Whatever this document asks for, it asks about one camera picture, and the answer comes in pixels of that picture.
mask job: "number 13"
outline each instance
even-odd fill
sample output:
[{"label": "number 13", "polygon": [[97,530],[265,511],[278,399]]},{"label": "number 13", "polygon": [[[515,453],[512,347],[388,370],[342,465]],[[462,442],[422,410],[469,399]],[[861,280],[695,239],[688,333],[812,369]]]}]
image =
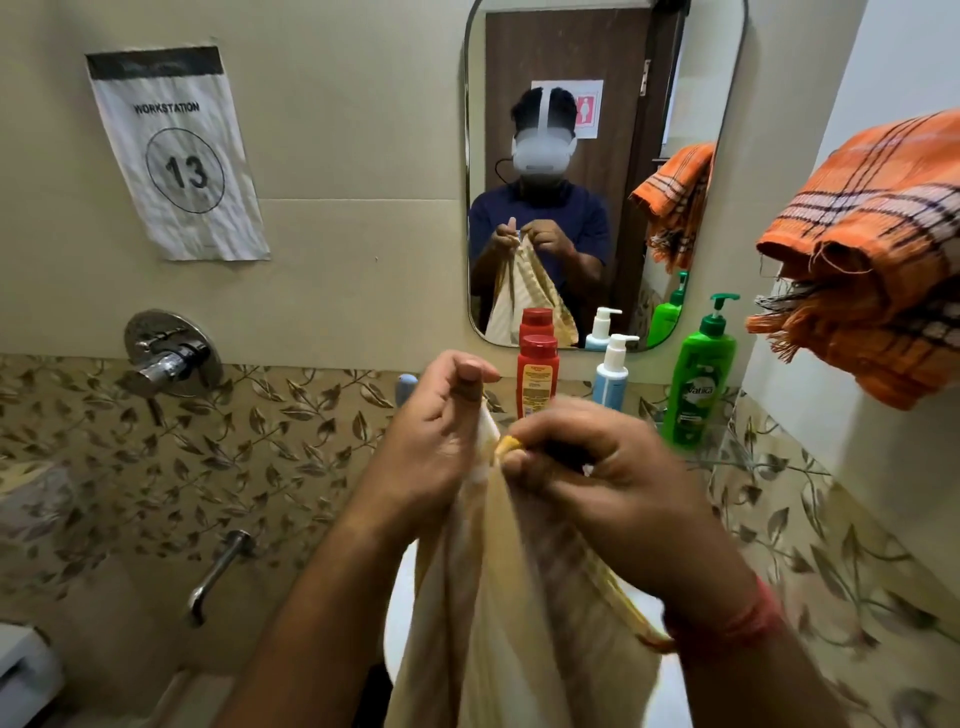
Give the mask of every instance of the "number 13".
[{"label": "number 13", "polygon": [[[200,161],[199,157],[188,157],[186,158],[186,165],[193,170],[194,176],[190,178],[190,183],[195,186],[197,189],[203,189],[206,187],[209,182],[209,177],[206,175],[204,170],[204,164]],[[186,185],[183,183],[183,176],[180,174],[180,166],[177,164],[176,157],[170,157],[167,161],[167,166],[165,169],[173,174],[174,178],[177,180],[177,184],[180,186],[180,189],[184,189]]]}]

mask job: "hand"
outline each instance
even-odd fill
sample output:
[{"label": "hand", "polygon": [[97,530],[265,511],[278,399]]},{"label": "hand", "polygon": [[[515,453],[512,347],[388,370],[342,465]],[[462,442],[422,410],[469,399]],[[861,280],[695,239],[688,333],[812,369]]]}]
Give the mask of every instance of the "hand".
[{"label": "hand", "polygon": [[553,220],[534,220],[520,228],[520,234],[526,235],[538,252],[545,251],[556,257],[570,257],[577,252],[570,238]]},{"label": "hand", "polygon": [[[557,501],[621,578],[707,628],[753,603],[753,573],[699,484],[651,426],[592,402],[557,398],[510,434],[528,449],[507,455],[504,474]],[[596,459],[591,477],[536,452],[548,440],[586,448]]]},{"label": "hand", "polygon": [[426,368],[364,471],[348,511],[406,547],[439,517],[473,465],[483,385],[500,374],[483,359],[444,352]]},{"label": "hand", "polygon": [[506,225],[496,226],[493,235],[490,238],[490,246],[494,252],[501,257],[507,257],[520,244],[520,238],[516,234],[516,218],[510,218]]}]

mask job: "cream cloth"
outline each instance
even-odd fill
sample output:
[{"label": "cream cloth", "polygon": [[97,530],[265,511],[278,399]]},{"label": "cream cloth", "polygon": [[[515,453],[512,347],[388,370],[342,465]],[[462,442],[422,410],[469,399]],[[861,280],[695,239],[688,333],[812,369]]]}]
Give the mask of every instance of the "cream cloth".
[{"label": "cream cloth", "polygon": [[511,260],[500,264],[494,291],[493,309],[484,332],[489,341],[505,346],[519,345],[523,309],[552,308],[557,345],[576,345],[579,334],[573,316],[525,235]]},{"label": "cream cloth", "polygon": [[497,437],[485,407],[478,465],[420,539],[385,726],[638,728],[669,644],[551,503],[508,488]]}]

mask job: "mirror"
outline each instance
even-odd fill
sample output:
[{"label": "mirror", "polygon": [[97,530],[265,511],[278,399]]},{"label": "mirror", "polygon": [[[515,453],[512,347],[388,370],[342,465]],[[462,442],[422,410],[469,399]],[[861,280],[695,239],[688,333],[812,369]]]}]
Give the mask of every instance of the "mirror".
[{"label": "mirror", "polygon": [[[550,309],[527,324],[552,323],[562,347],[624,333],[643,351],[670,335],[745,21],[745,0],[478,0],[466,95],[481,335],[517,345],[530,307]],[[622,313],[588,338],[602,307]]]}]

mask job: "vr headset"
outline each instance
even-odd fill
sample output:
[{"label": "vr headset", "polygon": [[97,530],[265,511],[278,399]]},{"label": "vr headset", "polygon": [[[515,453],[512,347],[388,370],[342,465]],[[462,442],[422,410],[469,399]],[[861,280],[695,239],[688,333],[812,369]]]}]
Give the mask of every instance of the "vr headset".
[{"label": "vr headset", "polygon": [[570,138],[569,130],[547,126],[553,88],[541,88],[537,127],[524,129],[514,136],[514,168],[520,175],[561,175],[577,149],[576,134]]}]

